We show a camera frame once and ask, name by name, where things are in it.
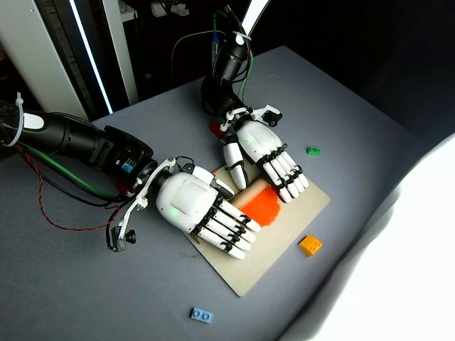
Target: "orange lego brick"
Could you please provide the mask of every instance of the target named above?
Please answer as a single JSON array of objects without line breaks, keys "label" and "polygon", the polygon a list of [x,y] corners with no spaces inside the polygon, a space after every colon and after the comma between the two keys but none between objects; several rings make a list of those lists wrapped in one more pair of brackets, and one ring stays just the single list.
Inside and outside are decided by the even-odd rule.
[{"label": "orange lego brick", "polygon": [[313,256],[322,247],[322,242],[315,236],[306,236],[299,246],[305,251],[308,257]]}]

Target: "green lego brick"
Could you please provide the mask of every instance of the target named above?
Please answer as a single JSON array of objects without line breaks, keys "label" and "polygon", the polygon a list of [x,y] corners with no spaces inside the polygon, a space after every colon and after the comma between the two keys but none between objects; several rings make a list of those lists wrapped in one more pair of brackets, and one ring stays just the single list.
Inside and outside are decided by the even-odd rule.
[{"label": "green lego brick", "polygon": [[320,156],[321,155],[321,149],[317,148],[307,148],[306,153],[308,155],[315,155],[315,156]]}]

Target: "table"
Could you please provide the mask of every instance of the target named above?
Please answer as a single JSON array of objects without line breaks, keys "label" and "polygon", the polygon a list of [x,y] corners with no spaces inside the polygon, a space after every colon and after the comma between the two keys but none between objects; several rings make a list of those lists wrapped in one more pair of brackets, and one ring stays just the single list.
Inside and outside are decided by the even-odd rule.
[{"label": "table", "polygon": [[[214,170],[222,149],[208,129],[200,80],[99,120],[137,136],[155,158],[187,155]],[[323,241],[306,258],[289,248],[238,298],[154,204],[130,221],[137,243],[114,254],[104,230],[64,232],[38,209],[38,180],[14,156],[0,162],[0,335],[2,340],[275,340],[415,160],[419,141],[382,112],[286,47],[255,58],[246,103],[276,106],[274,130],[331,202],[304,234]],[[306,155],[306,147],[322,156]],[[77,172],[106,181],[73,162]],[[80,205],[50,186],[45,206],[59,222],[103,223],[108,213]],[[189,318],[213,312],[210,325]]]}]

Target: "white robotic hand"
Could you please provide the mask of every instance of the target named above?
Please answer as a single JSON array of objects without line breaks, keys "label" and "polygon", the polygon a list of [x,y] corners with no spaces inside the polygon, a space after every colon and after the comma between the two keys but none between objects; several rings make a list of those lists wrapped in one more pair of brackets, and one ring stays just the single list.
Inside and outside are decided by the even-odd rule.
[{"label": "white robotic hand", "polygon": [[276,126],[281,113],[267,105],[264,108],[248,110],[239,108],[227,113],[227,122],[220,126],[227,131],[231,126],[235,134],[226,138],[223,153],[227,168],[236,186],[247,187],[247,175],[243,169],[240,147],[247,156],[269,177],[284,202],[291,202],[309,186],[303,170],[284,150],[286,144],[265,124]]},{"label": "white robotic hand", "polygon": [[118,227],[112,229],[113,251],[125,250],[126,242],[135,242],[134,230],[126,232],[131,212],[148,205],[149,189],[157,193],[156,207],[161,215],[181,231],[199,236],[236,259],[244,259],[256,240],[252,233],[261,230],[257,222],[228,203],[232,190],[207,170],[186,164],[173,174],[176,159],[168,158],[150,175]]}]

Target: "zip tie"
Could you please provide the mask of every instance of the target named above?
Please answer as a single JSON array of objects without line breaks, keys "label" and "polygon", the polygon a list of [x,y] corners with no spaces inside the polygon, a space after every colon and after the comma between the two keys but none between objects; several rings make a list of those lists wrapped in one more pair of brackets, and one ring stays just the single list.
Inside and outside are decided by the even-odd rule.
[{"label": "zip tie", "polygon": [[19,136],[21,135],[22,128],[23,128],[23,109],[22,109],[23,99],[21,97],[21,93],[17,92],[16,98],[16,105],[19,108],[19,126],[17,127],[17,132],[14,139],[9,143],[6,144],[6,147],[12,147],[14,144],[19,140]]},{"label": "zip tie", "polygon": [[241,32],[237,32],[237,31],[232,31],[232,33],[235,33],[237,34],[238,36],[241,36],[242,38],[245,38],[245,39],[248,39],[249,41],[251,41],[251,37],[250,36],[247,36],[246,34],[243,34]]}]

